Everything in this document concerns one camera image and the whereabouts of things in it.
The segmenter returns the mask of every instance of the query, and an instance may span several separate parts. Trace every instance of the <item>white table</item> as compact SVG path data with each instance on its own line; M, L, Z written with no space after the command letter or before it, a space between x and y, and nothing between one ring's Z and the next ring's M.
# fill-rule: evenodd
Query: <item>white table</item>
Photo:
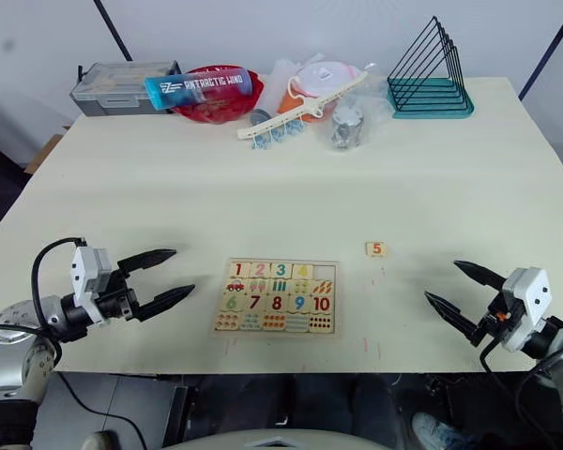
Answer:
M151 248L178 255L130 279L140 299L195 283L145 323L115 321L64 346L65 370L133 373L480 371L474 349L423 291L476 322L494 294L464 259L507 275L548 270L563 319L563 167L505 79L471 79L465 120L393 120L369 143L331 152L310 129L268 151L235 138L245 122L82 116L0 224L0 310L30 298L38 251L68 235L113 262ZM388 243L384 259L364 243ZM71 248L42 265L41 293L71 292ZM341 263L342 335L209 334L230 257ZM500 349L493 368L531 361Z

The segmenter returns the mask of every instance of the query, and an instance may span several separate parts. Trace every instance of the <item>teal wire rack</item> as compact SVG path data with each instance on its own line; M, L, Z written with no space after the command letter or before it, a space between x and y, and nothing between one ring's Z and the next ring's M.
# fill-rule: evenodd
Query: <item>teal wire rack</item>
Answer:
M435 16L388 75L388 100L397 119L460 119L474 111L457 47Z

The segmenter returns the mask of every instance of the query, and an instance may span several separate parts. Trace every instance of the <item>red bowl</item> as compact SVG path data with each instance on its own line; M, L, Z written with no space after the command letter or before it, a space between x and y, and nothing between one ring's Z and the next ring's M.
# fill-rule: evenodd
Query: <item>red bowl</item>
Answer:
M194 72L214 72L217 70L227 70L228 68L241 68L240 66L206 66L195 68L187 73ZM185 115L196 122L206 124L222 124L230 120L237 120L245 113L254 108L256 100L259 99L263 91L263 82L259 80L256 73L249 70L252 81L252 94L245 97L225 98L222 100L208 101L198 105L178 106L172 108L178 114Z

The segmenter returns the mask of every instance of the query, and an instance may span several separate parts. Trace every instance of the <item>gray organizer box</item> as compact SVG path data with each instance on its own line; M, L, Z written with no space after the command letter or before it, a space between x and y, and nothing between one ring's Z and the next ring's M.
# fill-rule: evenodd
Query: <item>gray organizer box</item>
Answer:
M70 93L85 115L163 114L152 107L144 79L181 73L166 63L96 63Z

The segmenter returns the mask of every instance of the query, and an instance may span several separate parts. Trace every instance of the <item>shoe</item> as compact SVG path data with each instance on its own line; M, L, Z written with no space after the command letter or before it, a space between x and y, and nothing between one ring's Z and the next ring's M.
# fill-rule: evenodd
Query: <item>shoe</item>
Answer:
M114 445L108 433L94 433L85 439L81 450L114 450Z
M425 450L469 450L476 444L473 437L461 434L426 412L417 412L411 427Z

